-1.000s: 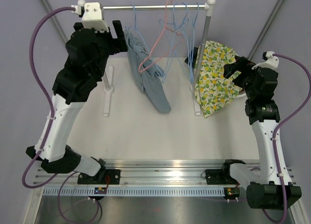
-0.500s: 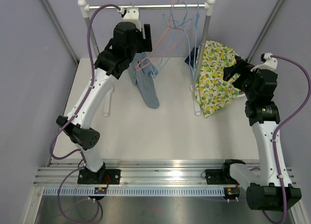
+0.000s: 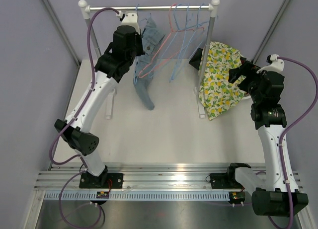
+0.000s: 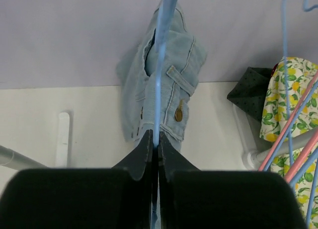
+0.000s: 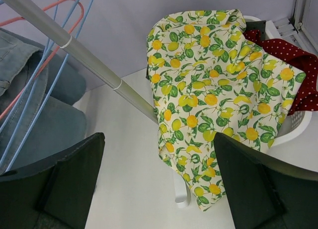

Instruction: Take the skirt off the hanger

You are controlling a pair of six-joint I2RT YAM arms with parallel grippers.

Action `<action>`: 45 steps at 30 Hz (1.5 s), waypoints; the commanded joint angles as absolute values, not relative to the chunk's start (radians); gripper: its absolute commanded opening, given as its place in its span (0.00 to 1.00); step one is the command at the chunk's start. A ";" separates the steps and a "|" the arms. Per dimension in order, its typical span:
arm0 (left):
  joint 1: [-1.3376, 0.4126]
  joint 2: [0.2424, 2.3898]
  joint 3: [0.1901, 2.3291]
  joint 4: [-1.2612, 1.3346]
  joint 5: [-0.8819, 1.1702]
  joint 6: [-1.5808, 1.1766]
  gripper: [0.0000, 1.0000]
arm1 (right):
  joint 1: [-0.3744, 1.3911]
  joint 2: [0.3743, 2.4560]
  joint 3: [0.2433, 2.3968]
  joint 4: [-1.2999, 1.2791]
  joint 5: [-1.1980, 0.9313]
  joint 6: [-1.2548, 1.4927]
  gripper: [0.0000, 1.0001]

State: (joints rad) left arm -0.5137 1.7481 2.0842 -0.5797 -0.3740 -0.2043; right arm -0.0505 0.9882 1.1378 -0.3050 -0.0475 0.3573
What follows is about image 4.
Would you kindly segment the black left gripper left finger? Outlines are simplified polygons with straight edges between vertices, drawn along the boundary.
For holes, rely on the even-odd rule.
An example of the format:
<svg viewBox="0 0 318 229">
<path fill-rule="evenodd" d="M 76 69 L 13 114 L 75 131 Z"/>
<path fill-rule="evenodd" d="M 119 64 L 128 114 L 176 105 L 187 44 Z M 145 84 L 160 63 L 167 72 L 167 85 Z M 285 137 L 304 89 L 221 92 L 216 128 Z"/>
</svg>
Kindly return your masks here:
<svg viewBox="0 0 318 229">
<path fill-rule="evenodd" d="M 3 229 L 148 229 L 153 133 L 112 168 L 26 169 L 0 198 Z"/>
</svg>

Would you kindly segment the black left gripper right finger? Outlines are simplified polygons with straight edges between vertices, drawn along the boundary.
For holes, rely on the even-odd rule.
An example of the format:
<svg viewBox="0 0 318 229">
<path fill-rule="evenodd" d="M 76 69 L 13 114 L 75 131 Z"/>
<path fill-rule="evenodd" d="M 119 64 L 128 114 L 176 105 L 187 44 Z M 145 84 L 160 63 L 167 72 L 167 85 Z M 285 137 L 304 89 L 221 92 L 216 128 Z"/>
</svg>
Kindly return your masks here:
<svg viewBox="0 0 318 229">
<path fill-rule="evenodd" d="M 202 171 L 161 134 L 158 145 L 163 229 L 304 229 L 290 186 L 278 174 Z"/>
</svg>

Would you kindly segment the dark green dotted skirt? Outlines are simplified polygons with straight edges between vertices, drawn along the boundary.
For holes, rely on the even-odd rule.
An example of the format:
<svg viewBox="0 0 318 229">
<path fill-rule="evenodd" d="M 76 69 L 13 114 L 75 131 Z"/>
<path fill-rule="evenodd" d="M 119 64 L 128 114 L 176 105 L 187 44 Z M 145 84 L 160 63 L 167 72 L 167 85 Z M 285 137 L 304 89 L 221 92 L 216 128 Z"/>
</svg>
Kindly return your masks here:
<svg viewBox="0 0 318 229">
<path fill-rule="evenodd" d="M 248 67 L 227 95 L 227 100 L 257 122 L 261 122 L 271 75 L 272 69 Z"/>
</svg>

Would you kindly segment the lemon print skirt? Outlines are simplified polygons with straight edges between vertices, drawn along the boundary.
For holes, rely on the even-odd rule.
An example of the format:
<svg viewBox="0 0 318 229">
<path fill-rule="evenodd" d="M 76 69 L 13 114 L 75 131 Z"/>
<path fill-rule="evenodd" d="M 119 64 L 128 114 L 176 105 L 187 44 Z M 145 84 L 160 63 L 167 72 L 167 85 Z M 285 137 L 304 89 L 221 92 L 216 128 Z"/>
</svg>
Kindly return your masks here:
<svg viewBox="0 0 318 229">
<path fill-rule="evenodd" d="M 287 87 L 290 113 L 293 112 L 301 97 L 305 93 L 312 78 L 318 72 L 318 65 L 298 57 L 287 57 Z M 260 138 L 274 143 L 287 123 L 287 101 L 285 90 L 285 69 L 282 59 L 276 66 L 267 88 L 266 98 L 261 118 Z M 318 127 L 318 88 L 308 100 L 291 128 L 292 138 Z M 285 176 L 290 168 L 289 154 L 284 153 L 273 159 L 270 169 L 281 176 Z M 302 214 L 306 217 L 314 171 L 317 159 L 308 167 L 295 184 L 296 198 Z M 318 219 L 318 183 L 314 194 L 311 219 Z"/>
</svg>

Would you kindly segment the light blue denim skirt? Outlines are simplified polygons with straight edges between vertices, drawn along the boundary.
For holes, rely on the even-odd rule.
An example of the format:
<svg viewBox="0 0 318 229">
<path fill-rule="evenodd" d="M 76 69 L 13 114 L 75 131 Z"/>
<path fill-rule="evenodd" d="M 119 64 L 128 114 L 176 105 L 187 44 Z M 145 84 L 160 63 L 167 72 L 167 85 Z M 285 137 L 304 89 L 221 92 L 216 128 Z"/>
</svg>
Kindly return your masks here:
<svg viewBox="0 0 318 229">
<path fill-rule="evenodd" d="M 120 119 L 124 139 L 137 145 L 155 121 L 155 11 L 140 44 L 129 50 L 116 67 L 121 84 Z M 181 7 L 174 11 L 161 72 L 160 131 L 179 151 L 189 117 L 188 101 L 198 85 L 207 54 L 187 31 Z"/>
</svg>

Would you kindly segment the red polka dot skirt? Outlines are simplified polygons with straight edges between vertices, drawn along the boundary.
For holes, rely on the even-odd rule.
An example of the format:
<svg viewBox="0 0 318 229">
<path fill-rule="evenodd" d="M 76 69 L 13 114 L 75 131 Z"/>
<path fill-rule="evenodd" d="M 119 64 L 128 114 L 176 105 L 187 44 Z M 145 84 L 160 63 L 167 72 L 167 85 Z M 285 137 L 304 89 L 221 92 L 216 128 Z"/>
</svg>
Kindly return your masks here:
<svg viewBox="0 0 318 229">
<path fill-rule="evenodd" d="M 271 71 L 271 77 L 274 75 L 277 66 L 278 66 L 278 63 L 273 67 L 273 69 L 272 69 L 272 71 Z"/>
</svg>

